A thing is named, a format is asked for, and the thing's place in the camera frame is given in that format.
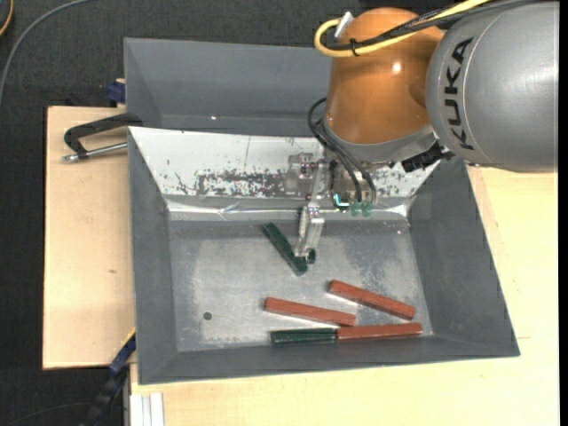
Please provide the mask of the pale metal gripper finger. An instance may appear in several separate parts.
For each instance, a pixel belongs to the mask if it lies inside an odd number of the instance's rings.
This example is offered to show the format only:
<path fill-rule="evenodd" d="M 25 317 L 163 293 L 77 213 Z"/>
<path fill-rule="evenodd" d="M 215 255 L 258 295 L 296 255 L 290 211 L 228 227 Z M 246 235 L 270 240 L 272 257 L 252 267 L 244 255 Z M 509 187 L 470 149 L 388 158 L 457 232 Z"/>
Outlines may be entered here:
<path fill-rule="evenodd" d="M 298 239 L 294 246 L 295 256 L 307 256 L 307 229 L 309 224 L 309 211 L 307 207 L 302 207 L 299 211 Z"/>
<path fill-rule="evenodd" d="M 305 211 L 305 230 L 304 230 L 304 256 L 317 248 L 321 232 L 325 224 L 324 217 L 318 209 L 307 208 Z"/>

